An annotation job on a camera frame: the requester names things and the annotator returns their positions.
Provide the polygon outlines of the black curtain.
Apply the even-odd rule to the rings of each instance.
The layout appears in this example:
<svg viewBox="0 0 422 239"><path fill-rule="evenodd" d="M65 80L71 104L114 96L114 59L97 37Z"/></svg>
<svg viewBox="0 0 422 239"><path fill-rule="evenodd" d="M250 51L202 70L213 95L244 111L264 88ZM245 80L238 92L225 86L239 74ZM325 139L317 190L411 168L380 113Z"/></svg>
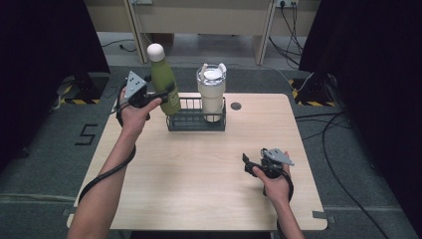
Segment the black curtain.
<svg viewBox="0 0 422 239"><path fill-rule="evenodd" d="M70 76L109 71L84 0L0 0L0 172Z"/></svg>
<svg viewBox="0 0 422 239"><path fill-rule="evenodd" d="M422 0L320 0L300 68L335 76L372 160L422 237Z"/></svg>

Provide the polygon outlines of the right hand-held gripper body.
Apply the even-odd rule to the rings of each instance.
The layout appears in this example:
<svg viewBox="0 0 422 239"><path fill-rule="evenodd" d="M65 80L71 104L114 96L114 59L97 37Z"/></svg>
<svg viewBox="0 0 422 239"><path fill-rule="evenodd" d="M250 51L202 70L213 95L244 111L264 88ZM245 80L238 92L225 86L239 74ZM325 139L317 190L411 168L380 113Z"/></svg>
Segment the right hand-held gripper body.
<svg viewBox="0 0 422 239"><path fill-rule="evenodd" d="M269 178L278 178L285 173L283 166L294 166L295 163L285 155L279 148L261 149L261 164L264 173Z"/></svg>

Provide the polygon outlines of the person's right hand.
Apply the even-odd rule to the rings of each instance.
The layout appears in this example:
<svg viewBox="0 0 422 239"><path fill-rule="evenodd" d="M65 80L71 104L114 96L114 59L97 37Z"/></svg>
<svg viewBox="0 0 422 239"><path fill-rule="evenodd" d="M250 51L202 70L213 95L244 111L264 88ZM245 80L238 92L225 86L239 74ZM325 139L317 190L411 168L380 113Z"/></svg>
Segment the person's right hand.
<svg viewBox="0 0 422 239"><path fill-rule="evenodd" d="M278 178L269 178L257 166L253 167L253 171L257 175L257 177L264 183L267 196L270 198L274 206L285 206L290 204L290 187L288 181L282 175Z"/></svg>

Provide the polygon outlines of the green bottle with white cap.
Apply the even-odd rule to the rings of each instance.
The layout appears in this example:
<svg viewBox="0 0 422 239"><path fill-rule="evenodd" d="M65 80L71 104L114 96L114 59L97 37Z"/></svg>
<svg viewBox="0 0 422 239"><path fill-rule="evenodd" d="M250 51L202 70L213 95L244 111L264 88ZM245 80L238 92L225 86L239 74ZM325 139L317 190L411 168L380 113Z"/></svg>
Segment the green bottle with white cap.
<svg viewBox="0 0 422 239"><path fill-rule="evenodd" d="M175 76L165 59L164 49L160 44L150 44L147 47L147 56L151 62L151 79L155 91L167 91L167 102L161 104L161 109L168 116L174 115L181 109L181 105Z"/></svg>

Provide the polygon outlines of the person's left hand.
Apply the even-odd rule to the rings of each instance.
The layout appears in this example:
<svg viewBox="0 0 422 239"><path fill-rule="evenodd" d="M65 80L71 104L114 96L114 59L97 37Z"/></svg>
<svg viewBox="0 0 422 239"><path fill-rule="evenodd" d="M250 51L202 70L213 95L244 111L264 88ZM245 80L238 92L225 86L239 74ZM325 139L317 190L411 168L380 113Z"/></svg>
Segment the person's left hand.
<svg viewBox="0 0 422 239"><path fill-rule="evenodd" d="M155 99L143 108L135 108L124 102L125 88L122 88L119 96L119 112L122 119L121 133L125 136L138 138L142 133L148 114L161 104L161 99Z"/></svg>

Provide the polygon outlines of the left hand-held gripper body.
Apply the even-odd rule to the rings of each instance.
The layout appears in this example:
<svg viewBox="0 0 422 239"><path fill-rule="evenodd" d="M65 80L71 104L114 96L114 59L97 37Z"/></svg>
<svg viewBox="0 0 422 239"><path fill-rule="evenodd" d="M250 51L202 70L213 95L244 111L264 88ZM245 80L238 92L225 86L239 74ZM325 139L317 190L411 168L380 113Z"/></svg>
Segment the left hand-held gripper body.
<svg viewBox="0 0 422 239"><path fill-rule="evenodd" d="M157 94L147 92L147 81L133 71L128 73L124 93L125 103L141 109L157 98Z"/></svg>

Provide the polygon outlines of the black wire basket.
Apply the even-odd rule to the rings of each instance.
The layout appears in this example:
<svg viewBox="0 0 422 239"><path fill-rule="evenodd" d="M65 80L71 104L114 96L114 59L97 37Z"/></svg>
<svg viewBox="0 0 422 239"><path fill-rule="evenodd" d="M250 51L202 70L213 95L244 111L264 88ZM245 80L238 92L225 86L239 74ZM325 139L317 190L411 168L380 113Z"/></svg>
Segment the black wire basket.
<svg viewBox="0 0 422 239"><path fill-rule="evenodd" d="M224 131L226 128L226 101L220 113L204 113L200 97L182 97L181 109L166 117L169 131Z"/></svg>

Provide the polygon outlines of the black stand base hazard tape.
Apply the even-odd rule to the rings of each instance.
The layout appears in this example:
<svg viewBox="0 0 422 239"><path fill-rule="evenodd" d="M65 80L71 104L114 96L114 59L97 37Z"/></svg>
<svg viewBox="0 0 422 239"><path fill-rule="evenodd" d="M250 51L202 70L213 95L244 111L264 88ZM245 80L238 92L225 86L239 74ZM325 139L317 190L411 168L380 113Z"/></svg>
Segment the black stand base hazard tape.
<svg viewBox="0 0 422 239"><path fill-rule="evenodd" d="M328 88L328 76L311 73L304 79L289 80L293 99L297 105L334 107L334 97Z"/></svg>
<svg viewBox="0 0 422 239"><path fill-rule="evenodd" d="M96 105L109 80L107 73L87 73L63 79L58 88L57 105Z"/></svg>

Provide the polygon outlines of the white tumbler with clear lid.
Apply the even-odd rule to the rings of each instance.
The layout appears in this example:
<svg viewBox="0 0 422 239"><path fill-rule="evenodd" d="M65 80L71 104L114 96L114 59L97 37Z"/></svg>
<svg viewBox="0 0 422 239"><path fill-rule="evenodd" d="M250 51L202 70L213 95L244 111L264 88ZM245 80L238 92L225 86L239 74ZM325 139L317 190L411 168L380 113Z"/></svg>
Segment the white tumbler with clear lid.
<svg viewBox="0 0 422 239"><path fill-rule="evenodd" d="M201 96L202 113L207 121L215 122L222 117L226 73L227 68L223 63L218 65L204 63L197 71L197 87Z"/></svg>

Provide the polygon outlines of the beige wooden desk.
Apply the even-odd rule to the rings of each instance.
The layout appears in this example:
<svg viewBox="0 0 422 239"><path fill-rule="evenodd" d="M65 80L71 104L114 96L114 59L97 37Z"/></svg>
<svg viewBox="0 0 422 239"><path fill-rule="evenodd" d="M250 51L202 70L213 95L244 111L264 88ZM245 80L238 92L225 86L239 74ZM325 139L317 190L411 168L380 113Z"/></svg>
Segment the beige wooden desk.
<svg viewBox="0 0 422 239"><path fill-rule="evenodd" d="M321 0L299 0L298 7L278 8L276 0L84 0L99 32L127 32L145 64L150 34L244 35L252 38L255 63L264 63L270 37L288 36L290 20L296 35L309 34Z"/></svg>

